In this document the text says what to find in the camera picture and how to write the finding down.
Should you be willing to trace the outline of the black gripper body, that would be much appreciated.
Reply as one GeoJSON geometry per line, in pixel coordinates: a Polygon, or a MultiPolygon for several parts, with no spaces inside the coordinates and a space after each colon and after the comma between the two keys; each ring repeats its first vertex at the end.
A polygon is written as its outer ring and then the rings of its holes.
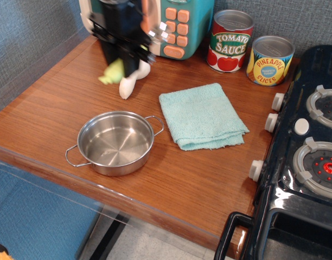
{"type": "Polygon", "coordinates": [[[124,53],[136,53],[140,60],[153,63],[150,46],[166,42],[169,37],[168,26],[159,20],[155,1],[92,1],[91,4],[89,18],[94,36],[115,43],[120,59],[124,53]]]}

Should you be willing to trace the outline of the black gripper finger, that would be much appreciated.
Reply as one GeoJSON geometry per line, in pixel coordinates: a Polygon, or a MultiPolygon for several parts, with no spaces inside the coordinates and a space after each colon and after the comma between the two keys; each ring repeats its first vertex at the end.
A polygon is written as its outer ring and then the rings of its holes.
{"type": "Polygon", "coordinates": [[[124,66],[124,77],[129,77],[139,68],[140,58],[136,53],[124,53],[122,55],[123,66],[124,66]]]}
{"type": "Polygon", "coordinates": [[[101,48],[108,65],[119,58],[119,49],[115,43],[100,40],[101,48]]]}

